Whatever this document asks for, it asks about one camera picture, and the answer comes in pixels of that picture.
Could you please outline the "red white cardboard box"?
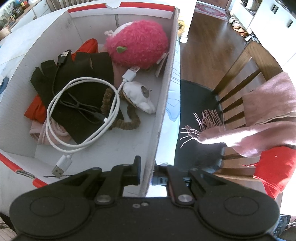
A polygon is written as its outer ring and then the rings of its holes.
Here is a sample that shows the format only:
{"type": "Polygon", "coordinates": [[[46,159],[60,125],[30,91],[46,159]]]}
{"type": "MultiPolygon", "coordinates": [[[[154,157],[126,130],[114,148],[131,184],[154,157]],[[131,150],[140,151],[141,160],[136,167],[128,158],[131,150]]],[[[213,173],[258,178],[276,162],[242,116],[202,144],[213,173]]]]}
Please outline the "red white cardboard box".
{"type": "Polygon", "coordinates": [[[144,196],[151,182],[157,152],[175,146],[179,121],[170,120],[167,100],[178,80],[173,80],[180,66],[177,42],[178,9],[172,4],[92,2],[60,9],[17,29],[1,41],[1,76],[9,79],[1,93],[1,153],[18,168],[45,183],[56,178],[51,171],[61,153],[51,146],[37,145],[29,135],[30,121],[24,116],[36,96],[30,78],[43,61],[56,59],[65,50],[77,50],[86,40],[105,42],[105,32],[136,20],[154,20],[162,24],[170,50],[159,76],[154,70],[139,71],[136,81],[151,90],[155,114],[138,112],[141,123],[133,131],[117,128],[106,132],[97,142],[73,155],[67,174],[99,166],[109,170],[120,163],[142,158],[139,186],[128,186],[126,196],[144,196]]]}

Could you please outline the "red cloth on chair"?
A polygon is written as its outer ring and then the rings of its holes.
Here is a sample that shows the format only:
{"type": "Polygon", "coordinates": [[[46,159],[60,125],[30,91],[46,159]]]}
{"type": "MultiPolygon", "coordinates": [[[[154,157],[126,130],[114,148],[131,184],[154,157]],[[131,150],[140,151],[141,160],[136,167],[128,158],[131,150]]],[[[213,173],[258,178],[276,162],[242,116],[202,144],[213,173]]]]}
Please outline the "red cloth on chair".
{"type": "Polygon", "coordinates": [[[281,146],[263,151],[254,166],[253,177],[262,182],[269,197],[276,199],[295,171],[295,150],[281,146]]]}

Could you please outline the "wooden chair with scarf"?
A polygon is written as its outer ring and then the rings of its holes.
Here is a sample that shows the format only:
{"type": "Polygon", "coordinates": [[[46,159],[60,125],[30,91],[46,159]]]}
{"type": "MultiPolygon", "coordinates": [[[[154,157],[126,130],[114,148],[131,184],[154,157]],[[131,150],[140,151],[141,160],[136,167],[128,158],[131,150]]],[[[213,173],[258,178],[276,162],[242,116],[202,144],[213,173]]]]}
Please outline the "wooden chair with scarf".
{"type": "Polygon", "coordinates": [[[237,153],[225,154],[224,144],[204,145],[186,141],[185,126],[199,130],[194,117],[202,111],[213,110],[228,128],[245,126],[243,94],[282,72],[274,57],[259,43],[249,42],[214,89],[188,80],[181,80],[180,132],[174,165],[187,172],[190,168],[201,169],[220,177],[251,181],[254,167],[225,168],[224,161],[239,161],[237,153]]]}

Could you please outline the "red garment in box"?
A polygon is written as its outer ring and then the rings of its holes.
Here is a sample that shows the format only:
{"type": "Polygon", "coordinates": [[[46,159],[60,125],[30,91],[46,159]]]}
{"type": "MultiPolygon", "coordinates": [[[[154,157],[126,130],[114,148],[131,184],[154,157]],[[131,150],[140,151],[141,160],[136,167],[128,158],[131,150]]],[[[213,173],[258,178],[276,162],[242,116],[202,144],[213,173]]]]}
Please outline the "red garment in box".
{"type": "MultiPolygon", "coordinates": [[[[71,54],[71,58],[74,61],[76,54],[79,52],[83,53],[98,53],[99,45],[96,39],[92,38],[84,42],[80,48],[71,54]]],[[[24,113],[24,116],[32,121],[37,121],[41,124],[46,120],[46,107],[43,105],[40,96],[37,94],[29,105],[28,109],[24,113]]]]}

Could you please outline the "pink scarf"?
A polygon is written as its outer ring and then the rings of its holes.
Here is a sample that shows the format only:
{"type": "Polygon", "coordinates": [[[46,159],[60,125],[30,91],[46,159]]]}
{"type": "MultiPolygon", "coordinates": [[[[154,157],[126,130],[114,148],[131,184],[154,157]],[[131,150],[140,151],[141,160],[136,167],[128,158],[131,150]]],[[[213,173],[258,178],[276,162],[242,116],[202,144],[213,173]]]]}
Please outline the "pink scarf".
{"type": "Polygon", "coordinates": [[[227,130],[216,110],[196,117],[199,129],[184,126],[183,140],[223,143],[243,157],[256,157],[279,146],[295,146],[295,87],[285,72],[243,95],[245,126],[227,130]]]}

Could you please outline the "black glove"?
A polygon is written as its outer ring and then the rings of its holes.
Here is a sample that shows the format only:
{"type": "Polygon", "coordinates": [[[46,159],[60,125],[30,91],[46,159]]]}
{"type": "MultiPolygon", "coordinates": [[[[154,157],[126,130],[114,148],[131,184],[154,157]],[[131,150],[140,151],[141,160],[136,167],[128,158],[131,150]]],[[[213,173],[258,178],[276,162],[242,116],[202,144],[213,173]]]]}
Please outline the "black glove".
{"type": "MultiPolygon", "coordinates": [[[[73,61],[71,53],[59,56],[58,61],[48,60],[36,67],[31,77],[44,106],[49,106],[71,80],[92,77],[105,80],[114,85],[111,57],[106,52],[76,54],[73,61]]],[[[51,117],[69,133],[71,138],[81,144],[102,124],[106,114],[101,106],[107,85],[98,82],[84,82],[65,90],[58,100],[51,117]]]]}

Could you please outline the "white small plush toy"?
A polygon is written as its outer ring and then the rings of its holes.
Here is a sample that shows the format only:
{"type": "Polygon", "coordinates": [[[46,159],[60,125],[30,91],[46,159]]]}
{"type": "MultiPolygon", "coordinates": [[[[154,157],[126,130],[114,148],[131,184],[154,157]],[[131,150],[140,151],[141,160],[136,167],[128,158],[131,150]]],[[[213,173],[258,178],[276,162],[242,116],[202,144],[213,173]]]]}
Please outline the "white small plush toy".
{"type": "Polygon", "coordinates": [[[125,99],[135,108],[141,109],[148,114],[156,112],[156,108],[149,96],[150,90],[140,82],[132,81],[125,83],[122,93],[125,99]]]}

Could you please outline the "pink plush toy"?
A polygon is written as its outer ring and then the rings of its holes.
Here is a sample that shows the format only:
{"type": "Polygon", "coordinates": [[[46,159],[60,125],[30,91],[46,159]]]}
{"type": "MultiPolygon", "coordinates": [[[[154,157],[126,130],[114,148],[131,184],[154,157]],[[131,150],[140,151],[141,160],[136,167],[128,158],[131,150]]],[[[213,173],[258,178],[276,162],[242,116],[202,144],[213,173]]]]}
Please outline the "pink plush toy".
{"type": "Polygon", "coordinates": [[[104,34],[109,56],[121,66],[148,69],[159,63],[169,49],[163,26],[155,21],[129,22],[104,34]]]}

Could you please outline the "red doormat rug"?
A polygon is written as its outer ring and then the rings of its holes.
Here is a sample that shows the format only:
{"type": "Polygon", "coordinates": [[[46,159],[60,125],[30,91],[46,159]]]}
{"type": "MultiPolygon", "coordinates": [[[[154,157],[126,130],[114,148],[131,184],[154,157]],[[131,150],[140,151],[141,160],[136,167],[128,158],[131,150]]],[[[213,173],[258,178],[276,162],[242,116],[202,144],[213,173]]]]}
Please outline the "red doormat rug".
{"type": "Polygon", "coordinates": [[[211,16],[226,22],[229,19],[229,15],[224,9],[213,6],[211,4],[203,3],[201,1],[196,2],[195,12],[202,15],[211,16]]]}

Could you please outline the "white wall cabinet unit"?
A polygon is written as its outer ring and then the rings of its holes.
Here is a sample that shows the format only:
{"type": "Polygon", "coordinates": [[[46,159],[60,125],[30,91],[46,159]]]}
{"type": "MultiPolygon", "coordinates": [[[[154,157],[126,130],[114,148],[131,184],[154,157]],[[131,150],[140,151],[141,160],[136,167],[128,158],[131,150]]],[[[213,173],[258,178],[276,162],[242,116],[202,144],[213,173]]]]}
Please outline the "white wall cabinet unit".
{"type": "Polygon", "coordinates": [[[295,44],[295,1],[261,1],[255,13],[234,1],[230,15],[253,33],[262,45],[273,40],[295,44]]]}

